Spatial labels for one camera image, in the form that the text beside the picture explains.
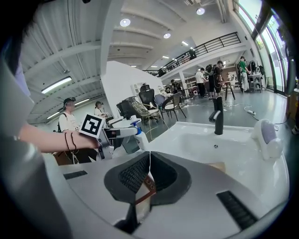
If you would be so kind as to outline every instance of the white column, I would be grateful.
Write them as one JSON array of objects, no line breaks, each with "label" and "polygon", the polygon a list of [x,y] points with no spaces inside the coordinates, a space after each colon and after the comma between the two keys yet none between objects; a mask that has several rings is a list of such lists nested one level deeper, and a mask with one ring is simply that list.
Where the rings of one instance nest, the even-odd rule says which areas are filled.
[{"label": "white column", "polygon": [[186,90],[187,89],[187,84],[186,84],[186,81],[185,81],[185,77],[184,77],[184,74],[182,71],[179,71],[179,77],[181,78],[182,80],[182,85],[183,85],[183,88],[185,89],[185,94],[187,94],[187,96],[189,96],[189,91]]}]

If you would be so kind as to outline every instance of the ceiling light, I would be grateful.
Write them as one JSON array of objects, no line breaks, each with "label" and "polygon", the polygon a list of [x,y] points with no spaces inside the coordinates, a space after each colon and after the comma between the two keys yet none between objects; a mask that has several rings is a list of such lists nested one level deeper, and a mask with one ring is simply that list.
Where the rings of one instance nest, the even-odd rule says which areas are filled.
[{"label": "ceiling light", "polygon": [[203,9],[203,8],[199,8],[199,9],[197,9],[197,11],[196,11],[196,14],[197,15],[202,15],[202,14],[204,14],[205,13],[205,10]]},{"label": "ceiling light", "polygon": [[56,88],[56,87],[58,87],[58,86],[60,86],[60,85],[62,85],[64,83],[66,83],[68,81],[71,81],[70,77],[67,77],[67,78],[64,78],[64,79],[62,79],[60,81],[57,81],[56,83],[54,83],[54,84],[48,86],[47,88],[43,89],[42,93],[43,94],[48,93],[49,91],[53,90],[54,88]]},{"label": "ceiling light", "polygon": [[122,19],[121,20],[121,26],[122,27],[127,27],[128,25],[130,25],[131,21],[128,18]]},{"label": "ceiling light", "polygon": [[89,100],[89,99],[82,100],[82,101],[76,103],[75,105],[79,105],[79,104],[84,103],[84,102],[86,102],[86,101],[88,101],[88,100]]},{"label": "ceiling light", "polygon": [[170,38],[171,34],[170,33],[166,33],[164,34],[164,38],[167,39],[167,38]]},{"label": "ceiling light", "polygon": [[52,118],[52,117],[55,116],[55,115],[58,115],[58,114],[59,114],[59,112],[56,112],[55,114],[49,116],[49,117],[47,118],[47,120],[50,119],[50,118]]}]

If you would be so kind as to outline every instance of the floor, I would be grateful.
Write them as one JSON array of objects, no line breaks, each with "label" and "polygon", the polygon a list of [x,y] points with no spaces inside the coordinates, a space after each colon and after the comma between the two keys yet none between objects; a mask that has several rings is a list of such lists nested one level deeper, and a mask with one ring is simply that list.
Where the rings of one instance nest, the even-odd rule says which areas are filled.
[{"label": "floor", "polygon": [[[244,107],[249,104],[252,105],[250,110],[256,112],[257,119],[269,119],[273,123],[282,123],[286,121],[285,108],[286,98],[269,92],[263,91],[262,93],[236,93],[236,100],[233,99],[231,94],[228,94],[227,102],[237,103],[240,105],[225,107],[224,112],[224,125],[228,126],[240,126],[240,127],[254,127],[256,119],[252,118],[250,114],[244,111]],[[177,111],[178,120],[182,122],[211,124],[208,118],[214,111],[213,102],[204,98],[200,99],[195,96],[188,102],[185,102],[183,111],[187,118],[183,116],[180,110]],[[172,118],[164,113],[164,120],[166,124],[171,127],[176,123],[176,117],[172,113]],[[277,135],[283,139],[284,154],[289,170],[290,178],[290,193],[293,192],[294,183],[296,182],[298,175],[298,151],[294,150],[299,145],[299,136],[293,135],[291,129],[294,127],[294,120],[288,119],[285,124],[278,125]],[[163,125],[163,121],[158,122],[158,127],[152,130],[153,139],[162,134],[167,127]],[[142,129],[144,132],[149,130],[149,126],[145,125]],[[151,141],[150,133],[147,133],[148,140]],[[131,145],[131,150],[136,151],[136,143],[134,138],[130,139],[128,146]]]}]

